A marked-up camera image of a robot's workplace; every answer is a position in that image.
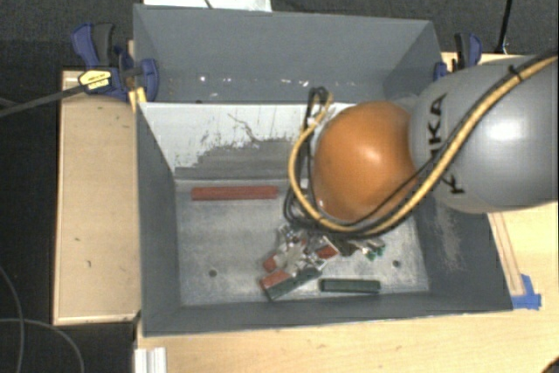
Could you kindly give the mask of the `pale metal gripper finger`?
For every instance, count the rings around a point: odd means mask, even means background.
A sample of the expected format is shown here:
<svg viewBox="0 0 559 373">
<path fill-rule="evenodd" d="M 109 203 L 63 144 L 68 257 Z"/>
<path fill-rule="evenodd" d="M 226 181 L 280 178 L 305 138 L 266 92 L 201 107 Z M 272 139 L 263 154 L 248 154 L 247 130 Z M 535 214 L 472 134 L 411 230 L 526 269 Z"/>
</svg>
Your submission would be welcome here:
<svg viewBox="0 0 559 373">
<path fill-rule="evenodd" d="M 321 276 L 328 262 L 325 259 L 299 257 L 290 266 L 290 275 L 297 280 L 314 280 Z"/>
<path fill-rule="evenodd" d="M 305 265 L 304 248 L 301 245 L 293 245 L 285 251 L 278 250 L 273 255 L 273 260 L 279 269 L 301 269 Z"/>
</svg>

